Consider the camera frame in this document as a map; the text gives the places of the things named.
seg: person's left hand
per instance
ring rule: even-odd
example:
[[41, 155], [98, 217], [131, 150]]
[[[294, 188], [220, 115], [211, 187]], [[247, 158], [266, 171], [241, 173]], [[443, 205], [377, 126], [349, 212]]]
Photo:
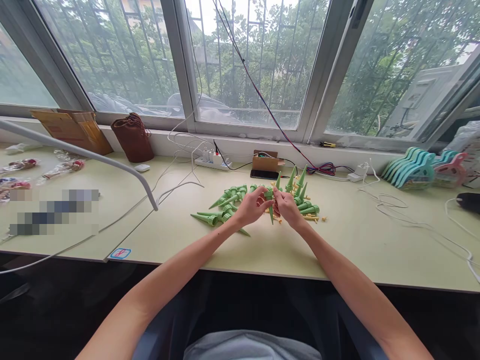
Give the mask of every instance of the person's left hand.
[[230, 221], [236, 221], [241, 228], [256, 222], [265, 210], [275, 204], [275, 200], [265, 201], [266, 191], [265, 186], [259, 186], [254, 192], [246, 194]]

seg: gray shirt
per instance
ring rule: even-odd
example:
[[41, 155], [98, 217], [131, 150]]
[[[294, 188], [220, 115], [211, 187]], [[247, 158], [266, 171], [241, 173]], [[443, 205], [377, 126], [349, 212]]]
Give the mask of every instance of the gray shirt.
[[213, 332], [190, 345], [183, 360], [322, 360], [313, 347], [260, 331]]

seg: forearm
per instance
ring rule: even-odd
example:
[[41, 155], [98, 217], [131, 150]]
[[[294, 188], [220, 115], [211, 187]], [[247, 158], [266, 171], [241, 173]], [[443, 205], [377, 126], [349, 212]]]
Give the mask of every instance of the forearm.
[[389, 359], [432, 359], [397, 309], [363, 272], [330, 246], [306, 221], [296, 230], [310, 246], [348, 307]]
[[131, 359], [150, 321], [239, 229], [231, 219], [158, 266], [118, 302], [78, 359]]

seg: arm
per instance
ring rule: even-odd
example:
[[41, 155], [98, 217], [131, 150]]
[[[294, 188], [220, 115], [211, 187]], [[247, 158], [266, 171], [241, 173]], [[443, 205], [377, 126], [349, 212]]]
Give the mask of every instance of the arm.
[[233, 233], [255, 222], [274, 201], [257, 203], [263, 186], [243, 199], [235, 215], [157, 267], [113, 308], [77, 359], [131, 359], [157, 313], [184, 287]]
[[420, 339], [380, 289], [302, 218], [293, 197], [273, 189], [276, 206], [305, 240], [348, 307], [389, 359], [433, 359]]

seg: sticker label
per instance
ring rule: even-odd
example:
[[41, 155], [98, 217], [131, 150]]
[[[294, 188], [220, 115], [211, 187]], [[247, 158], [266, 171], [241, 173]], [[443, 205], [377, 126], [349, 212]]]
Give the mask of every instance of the sticker label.
[[125, 259], [130, 253], [132, 252], [132, 249], [125, 249], [122, 247], [119, 247], [116, 249], [114, 252], [110, 254], [111, 259]]

